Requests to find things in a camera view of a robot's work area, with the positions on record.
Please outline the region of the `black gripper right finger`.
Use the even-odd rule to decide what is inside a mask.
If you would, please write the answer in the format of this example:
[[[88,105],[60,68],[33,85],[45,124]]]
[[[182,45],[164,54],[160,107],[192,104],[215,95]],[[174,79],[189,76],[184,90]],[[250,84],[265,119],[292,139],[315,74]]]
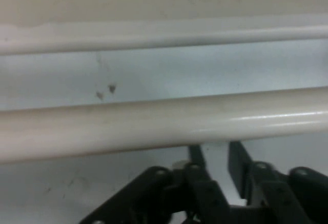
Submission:
[[[269,210],[276,223],[327,223],[327,176],[307,167],[282,174],[229,143],[228,171],[247,206]]]

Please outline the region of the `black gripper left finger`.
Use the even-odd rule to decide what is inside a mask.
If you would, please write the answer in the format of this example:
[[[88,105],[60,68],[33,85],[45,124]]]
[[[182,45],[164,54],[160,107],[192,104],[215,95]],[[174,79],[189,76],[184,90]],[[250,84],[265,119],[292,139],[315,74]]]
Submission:
[[[226,199],[206,170],[201,147],[189,146],[189,161],[179,169],[153,166],[139,174],[80,223],[169,223],[185,212],[185,223],[198,217],[215,223]]]

